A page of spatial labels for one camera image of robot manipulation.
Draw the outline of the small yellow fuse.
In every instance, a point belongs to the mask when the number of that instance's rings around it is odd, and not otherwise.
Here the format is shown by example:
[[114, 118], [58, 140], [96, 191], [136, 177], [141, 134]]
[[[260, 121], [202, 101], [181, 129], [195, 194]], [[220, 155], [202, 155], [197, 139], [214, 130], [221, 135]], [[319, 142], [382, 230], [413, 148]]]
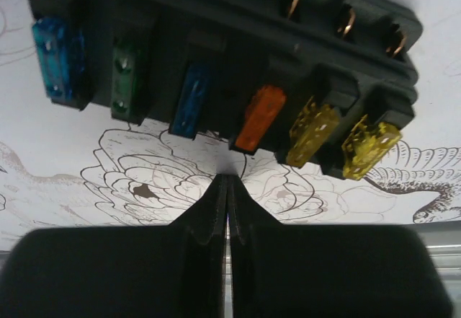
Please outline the small yellow fuse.
[[340, 122], [340, 113], [329, 104], [311, 97], [293, 123], [286, 164], [302, 168], [328, 140]]
[[341, 145], [344, 155], [343, 177], [362, 179], [401, 137], [396, 126], [386, 122], [371, 124], [368, 115], [364, 115]]

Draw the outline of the black fuse box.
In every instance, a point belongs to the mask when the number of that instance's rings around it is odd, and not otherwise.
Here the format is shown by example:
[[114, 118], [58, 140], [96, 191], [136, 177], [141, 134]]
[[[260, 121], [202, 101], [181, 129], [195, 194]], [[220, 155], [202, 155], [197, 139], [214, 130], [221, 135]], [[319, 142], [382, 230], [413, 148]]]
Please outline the black fuse box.
[[341, 145], [368, 115], [403, 129], [418, 73], [416, 14], [391, 0], [28, 0], [45, 93], [123, 122], [146, 119], [280, 164], [311, 97], [340, 122], [308, 162], [343, 177]]

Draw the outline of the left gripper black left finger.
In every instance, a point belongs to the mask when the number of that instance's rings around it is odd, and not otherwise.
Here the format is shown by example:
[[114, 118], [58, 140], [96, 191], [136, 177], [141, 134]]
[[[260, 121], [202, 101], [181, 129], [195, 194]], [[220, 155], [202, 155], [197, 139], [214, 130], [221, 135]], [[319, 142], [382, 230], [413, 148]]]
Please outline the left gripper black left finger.
[[1, 271], [3, 317], [222, 317], [228, 177], [167, 225], [37, 229]]

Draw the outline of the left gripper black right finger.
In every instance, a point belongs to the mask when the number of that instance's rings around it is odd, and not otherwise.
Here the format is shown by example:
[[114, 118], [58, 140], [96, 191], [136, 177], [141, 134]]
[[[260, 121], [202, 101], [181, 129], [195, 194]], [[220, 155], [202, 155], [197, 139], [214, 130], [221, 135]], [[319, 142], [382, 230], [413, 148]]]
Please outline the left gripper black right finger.
[[228, 178], [235, 317], [451, 317], [417, 233], [390, 224], [283, 224]]

